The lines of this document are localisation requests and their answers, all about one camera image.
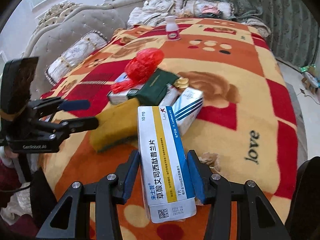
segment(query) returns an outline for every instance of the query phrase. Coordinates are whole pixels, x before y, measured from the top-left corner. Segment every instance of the white tile floor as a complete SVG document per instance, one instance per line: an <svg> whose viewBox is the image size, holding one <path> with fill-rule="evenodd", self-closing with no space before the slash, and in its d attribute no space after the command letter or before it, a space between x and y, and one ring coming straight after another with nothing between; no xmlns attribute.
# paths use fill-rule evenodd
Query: white tile floor
<svg viewBox="0 0 320 240"><path fill-rule="evenodd" d="M280 62L278 64L284 81L293 86L296 94L300 93L300 89L305 89L304 84L301 82L303 76L300 73ZM313 95L309 90L306 90L305 94L312 96L319 103L318 95ZM312 98L305 97L302 93L297 95L297 98L306 129L308 159L311 159L315 156L320 156L320 105L317 105Z"/></svg>

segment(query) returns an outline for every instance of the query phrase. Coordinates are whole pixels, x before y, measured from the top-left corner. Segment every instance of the metal screw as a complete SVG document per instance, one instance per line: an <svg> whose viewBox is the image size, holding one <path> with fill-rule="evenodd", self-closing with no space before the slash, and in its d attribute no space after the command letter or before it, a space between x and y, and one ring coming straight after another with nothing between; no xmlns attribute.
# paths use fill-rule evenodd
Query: metal screw
<svg viewBox="0 0 320 240"><path fill-rule="evenodd" d="M108 180L114 180L116 177L117 177L116 174L111 173L111 174L109 174L109 175L107 176L107 179L108 179Z"/></svg>
<svg viewBox="0 0 320 240"><path fill-rule="evenodd" d="M219 174L217 174L217 173L214 173L214 174L211 175L211 178L214 179L214 180L219 180L219 179L221 179L221 176Z"/></svg>
<svg viewBox="0 0 320 240"><path fill-rule="evenodd" d="M247 184L248 184L249 187L255 187L256 186L256 183L253 180L248 180Z"/></svg>
<svg viewBox="0 0 320 240"><path fill-rule="evenodd" d="M72 183L72 187L73 187L73 188L79 188L80 185L81 185L81 184L80 184L79 181L76 181L76 182Z"/></svg>

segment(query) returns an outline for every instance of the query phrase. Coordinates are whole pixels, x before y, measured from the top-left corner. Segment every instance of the blanket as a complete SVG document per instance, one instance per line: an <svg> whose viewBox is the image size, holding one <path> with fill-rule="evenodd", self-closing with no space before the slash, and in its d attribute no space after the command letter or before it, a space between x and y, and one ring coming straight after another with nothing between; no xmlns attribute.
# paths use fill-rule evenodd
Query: blanket
<svg viewBox="0 0 320 240"><path fill-rule="evenodd" d="M182 137L185 151L218 154L220 174L229 181L256 181L284 222L295 187L297 127L276 60L254 27L207 18L176 22L179 41L167 40L165 26L117 30L106 47L43 95L91 103L88 110L59 112L53 121L94 116L112 107L107 97L110 84L138 51L159 48L165 55L159 68L189 78L191 87L204 92L204 106ZM90 145L90 133L72 134L58 153L41 155L40 164L57 199L74 181L92 183L113 172L137 148L133 141L97 154ZM196 215L183 222L153 224L145 215L141 193L137 177L132 197L125 206L118 206L124 239L203 238L209 206L198 206ZM92 203L92 238L94 212ZM230 239L236 239L235 203Z"/></svg>

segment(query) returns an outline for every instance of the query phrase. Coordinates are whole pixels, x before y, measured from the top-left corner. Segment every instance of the white box with blue stripes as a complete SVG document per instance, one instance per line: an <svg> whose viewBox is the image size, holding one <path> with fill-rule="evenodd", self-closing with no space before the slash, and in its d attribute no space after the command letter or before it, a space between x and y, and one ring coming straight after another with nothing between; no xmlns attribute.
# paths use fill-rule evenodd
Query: white box with blue stripes
<svg viewBox="0 0 320 240"><path fill-rule="evenodd" d="M203 105L203 93L188 87L178 97L172 109L177 120L180 135L183 136L196 119Z"/></svg>
<svg viewBox="0 0 320 240"><path fill-rule="evenodd" d="M195 193L172 107L138 107L138 139L148 217L161 223L195 215Z"/></svg>

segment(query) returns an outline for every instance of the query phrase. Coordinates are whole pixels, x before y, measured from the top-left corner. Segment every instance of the curtain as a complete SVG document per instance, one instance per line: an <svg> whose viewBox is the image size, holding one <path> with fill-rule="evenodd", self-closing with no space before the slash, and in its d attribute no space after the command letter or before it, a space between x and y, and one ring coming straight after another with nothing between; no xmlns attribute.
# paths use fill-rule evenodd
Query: curtain
<svg viewBox="0 0 320 240"><path fill-rule="evenodd" d="M270 29L268 45L276 57L300 67L314 63L319 25L302 0L218 0L232 2L239 22L249 17Z"/></svg>

